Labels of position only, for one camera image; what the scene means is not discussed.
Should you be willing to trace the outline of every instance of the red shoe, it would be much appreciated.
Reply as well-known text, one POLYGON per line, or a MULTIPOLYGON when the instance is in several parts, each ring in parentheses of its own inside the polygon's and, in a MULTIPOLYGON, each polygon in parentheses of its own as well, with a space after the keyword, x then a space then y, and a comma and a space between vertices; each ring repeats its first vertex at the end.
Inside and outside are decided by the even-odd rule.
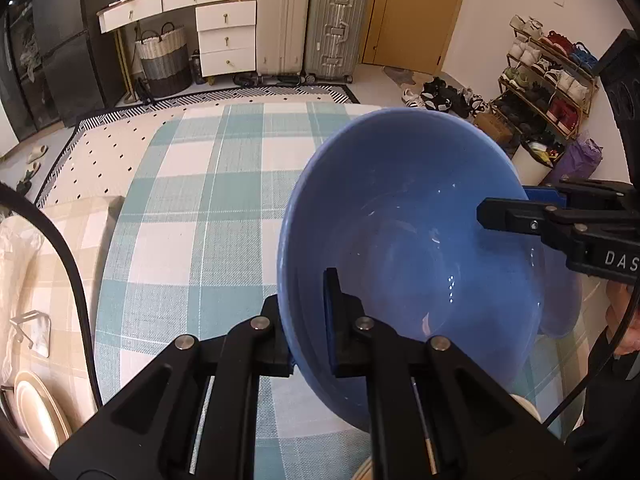
POLYGON ((563 114, 558 123, 558 128, 570 136, 578 125, 578 111, 562 99, 559 99, 559 102, 563 108, 563 114))
POLYGON ((549 105, 549 110, 546 111, 546 116, 555 123, 560 120, 564 113, 564 107, 561 105, 561 101, 562 99, 554 97, 549 105))
POLYGON ((557 51, 561 52, 565 57, 569 57, 574 51, 574 45, 562 34, 558 34, 556 31, 550 31, 546 36, 540 38, 540 41, 548 44, 557 51))

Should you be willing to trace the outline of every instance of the wooden door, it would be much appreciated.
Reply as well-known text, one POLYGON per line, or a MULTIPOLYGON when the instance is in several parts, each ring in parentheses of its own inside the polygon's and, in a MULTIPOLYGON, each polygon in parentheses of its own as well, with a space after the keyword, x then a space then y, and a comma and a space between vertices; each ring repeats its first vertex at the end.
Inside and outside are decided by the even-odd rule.
POLYGON ((363 61, 435 74, 462 0, 374 0, 363 61))

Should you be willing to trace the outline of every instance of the laundry basket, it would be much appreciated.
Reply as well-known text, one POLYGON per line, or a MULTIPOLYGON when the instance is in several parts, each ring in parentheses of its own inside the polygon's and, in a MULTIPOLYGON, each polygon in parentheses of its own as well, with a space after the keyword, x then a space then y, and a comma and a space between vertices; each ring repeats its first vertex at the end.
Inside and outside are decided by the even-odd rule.
POLYGON ((152 30, 142 33, 136 41, 142 70, 153 97, 166 97, 184 90, 191 84, 187 37, 183 27, 165 23, 160 34, 152 30), (171 25, 173 30, 164 31, 171 25))

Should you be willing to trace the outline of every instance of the black refrigerator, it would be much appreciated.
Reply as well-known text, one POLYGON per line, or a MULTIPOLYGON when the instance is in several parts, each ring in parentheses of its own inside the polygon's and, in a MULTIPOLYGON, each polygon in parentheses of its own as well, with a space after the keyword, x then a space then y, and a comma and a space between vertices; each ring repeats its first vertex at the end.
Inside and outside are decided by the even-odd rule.
POLYGON ((33 0, 43 70, 65 126, 124 95, 113 34, 100 33, 96 15, 114 1, 33 0))
POLYGON ((33 1, 10 0, 0 18, 0 99, 18 140, 60 120, 42 66, 33 1))

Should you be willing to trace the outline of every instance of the silver suitcase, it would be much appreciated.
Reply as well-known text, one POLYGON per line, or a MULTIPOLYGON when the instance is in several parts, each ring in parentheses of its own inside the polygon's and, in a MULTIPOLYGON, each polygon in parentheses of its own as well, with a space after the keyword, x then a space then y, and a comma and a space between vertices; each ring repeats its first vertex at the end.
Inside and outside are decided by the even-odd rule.
POLYGON ((255 68, 258 76, 299 75, 309 0, 257 0, 255 68))
POLYGON ((303 65, 307 83, 317 78, 351 82, 366 6, 367 0, 309 1, 303 65))

